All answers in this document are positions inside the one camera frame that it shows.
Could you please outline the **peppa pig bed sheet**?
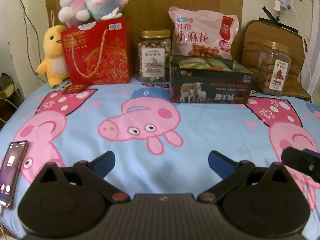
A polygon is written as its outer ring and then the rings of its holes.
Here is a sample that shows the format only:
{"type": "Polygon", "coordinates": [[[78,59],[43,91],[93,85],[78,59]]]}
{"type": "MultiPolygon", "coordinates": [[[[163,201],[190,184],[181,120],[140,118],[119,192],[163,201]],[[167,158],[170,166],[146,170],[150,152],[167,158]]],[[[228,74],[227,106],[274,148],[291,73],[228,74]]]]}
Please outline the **peppa pig bed sheet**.
{"type": "Polygon", "coordinates": [[[20,140],[30,145],[14,206],[45,163],[72,166],[107,151],[116,165],[106,180],[129,196],[198,195],[220,180],[208,165],[213,150],[257,166],[279,161],[289,146],[319,152],[319,108],[258,93],[245,105],[172,103],[167,85],[137,80],[68,95],[44,85],[1,129],[1,155],[20,140]]]}

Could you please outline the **smartphone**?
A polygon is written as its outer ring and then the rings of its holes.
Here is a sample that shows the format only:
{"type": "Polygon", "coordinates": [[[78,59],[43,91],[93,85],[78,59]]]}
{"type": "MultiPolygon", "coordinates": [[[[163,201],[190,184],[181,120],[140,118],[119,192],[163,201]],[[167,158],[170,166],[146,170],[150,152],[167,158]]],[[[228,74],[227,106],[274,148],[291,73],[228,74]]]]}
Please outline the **smartphone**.
{"type": "Polygon", "coordinates": [[[14,195],[22,161],[28,150],[29,142],[12,141],[1,164],[1,206],[12,209],[14,195]]]}

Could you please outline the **small red packet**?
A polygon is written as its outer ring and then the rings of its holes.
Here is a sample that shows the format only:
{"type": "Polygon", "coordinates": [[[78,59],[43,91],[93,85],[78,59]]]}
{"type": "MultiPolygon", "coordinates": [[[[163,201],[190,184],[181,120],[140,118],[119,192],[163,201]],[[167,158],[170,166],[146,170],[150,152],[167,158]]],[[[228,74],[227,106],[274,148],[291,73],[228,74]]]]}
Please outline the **small red packet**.
{"type": "Polygon", "coordinates": [[[62,94],[78,94],[87,89],[88,85],[73,85],[73,84],[67,84],[63,91],[62,94]]]}

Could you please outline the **black sheep print box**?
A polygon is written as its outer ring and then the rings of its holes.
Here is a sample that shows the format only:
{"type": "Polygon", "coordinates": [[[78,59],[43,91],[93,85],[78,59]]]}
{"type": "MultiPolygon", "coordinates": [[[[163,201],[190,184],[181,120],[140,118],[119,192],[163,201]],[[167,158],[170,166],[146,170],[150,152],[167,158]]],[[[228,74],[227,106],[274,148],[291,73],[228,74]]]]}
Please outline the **black sheep print box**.
{"type": "Polygon", "coordinates": [[[234,60],[172,56],[170,100],[174,103],[244,104],[253,73],[234,60]]]}

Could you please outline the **gold lid pecan jar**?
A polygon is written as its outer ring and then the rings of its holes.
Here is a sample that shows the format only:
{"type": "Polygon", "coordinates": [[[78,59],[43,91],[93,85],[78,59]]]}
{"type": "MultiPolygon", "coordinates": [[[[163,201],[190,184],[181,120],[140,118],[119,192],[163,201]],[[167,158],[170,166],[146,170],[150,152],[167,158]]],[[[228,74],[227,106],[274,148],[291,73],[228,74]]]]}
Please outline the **gold lid pecan jar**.
{"type": "Polygon", "coordinates": [[[277,42],[265,40],[260,50],[254,85],[259,92],[282,96],[290,69],[289,48],[277,42]]]}

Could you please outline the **yellow duck plush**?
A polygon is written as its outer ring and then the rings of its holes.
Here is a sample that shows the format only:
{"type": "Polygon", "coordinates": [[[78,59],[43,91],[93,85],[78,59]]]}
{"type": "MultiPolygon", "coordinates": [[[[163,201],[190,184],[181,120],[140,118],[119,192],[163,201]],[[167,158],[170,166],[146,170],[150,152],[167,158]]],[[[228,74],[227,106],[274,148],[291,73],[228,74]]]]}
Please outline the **yellow duck plush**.
{"type": "Polygon", "coordinates": [[[69,78],[64,57],[61,33],[67,28],[56,25],[49,28],[43,38],[44,60],[36,68],[38,75],[46,75],[50,88],[59,86],[69,78]]]}

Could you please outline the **red gift bag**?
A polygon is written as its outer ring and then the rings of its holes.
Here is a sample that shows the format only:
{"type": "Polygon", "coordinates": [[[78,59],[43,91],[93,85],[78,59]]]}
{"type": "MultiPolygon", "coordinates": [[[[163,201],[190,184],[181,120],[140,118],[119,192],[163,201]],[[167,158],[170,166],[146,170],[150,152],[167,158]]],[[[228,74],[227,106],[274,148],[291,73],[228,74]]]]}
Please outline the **red gift bag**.
{"type": "Polygon", "coordinates": [[[73,85],[131,82],[131,18],[86,23],[63,31],[61,38],[73,85]]]}

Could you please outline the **gold lid cashew jar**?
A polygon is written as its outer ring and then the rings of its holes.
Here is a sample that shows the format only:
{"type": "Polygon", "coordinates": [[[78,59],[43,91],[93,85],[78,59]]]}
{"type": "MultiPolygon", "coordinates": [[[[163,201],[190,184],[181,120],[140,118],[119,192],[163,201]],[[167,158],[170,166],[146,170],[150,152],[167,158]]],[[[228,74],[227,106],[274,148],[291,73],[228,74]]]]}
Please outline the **gold lid cashew jar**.
{"type": "Polygon", "coordinates": [[[139,79],[143,82],[167,82],[171,57],[168,29],[142,30],[137,45],[139,79]]]}

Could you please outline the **brown seat cushion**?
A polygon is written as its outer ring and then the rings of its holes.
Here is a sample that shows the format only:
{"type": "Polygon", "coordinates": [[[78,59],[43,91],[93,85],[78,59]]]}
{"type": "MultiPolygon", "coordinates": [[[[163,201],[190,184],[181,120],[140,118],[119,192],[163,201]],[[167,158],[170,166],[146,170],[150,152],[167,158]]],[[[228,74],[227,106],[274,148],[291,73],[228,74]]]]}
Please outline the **brown seat cushion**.
{"type": "Polygon", "coordinates": [[[241,35],[238,61],[253,72],[253,89],[310,100],[298,76],[305,55],[298,34],[263,22],[249,22],[241,35]]]}

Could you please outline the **pink snack bag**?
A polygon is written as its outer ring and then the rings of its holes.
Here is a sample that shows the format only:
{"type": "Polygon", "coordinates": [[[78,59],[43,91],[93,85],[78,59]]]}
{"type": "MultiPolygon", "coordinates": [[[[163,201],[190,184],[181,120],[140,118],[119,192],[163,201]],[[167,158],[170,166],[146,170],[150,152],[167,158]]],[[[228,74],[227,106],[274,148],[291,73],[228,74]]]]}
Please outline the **pink snack bag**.
{"type": "Polygon", "coordinates": [[[170,7],[168,13],[175,25],[172,55],[232,59],[231,47],[239,29],[237,16],[178,7],[170,7]]]}

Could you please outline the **pink blue plush toy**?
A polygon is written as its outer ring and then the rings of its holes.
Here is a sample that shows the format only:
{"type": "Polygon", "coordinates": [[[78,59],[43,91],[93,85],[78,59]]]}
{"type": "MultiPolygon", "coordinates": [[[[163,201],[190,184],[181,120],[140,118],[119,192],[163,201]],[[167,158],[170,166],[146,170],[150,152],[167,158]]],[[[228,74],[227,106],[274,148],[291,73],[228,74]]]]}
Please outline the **pink blue plush toy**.
{"type": "Polygon", "coordinates": [[[91,20],[106,21],[122,16],[129,0],[60,0],[58,19],[72,28],[91,20]]]}

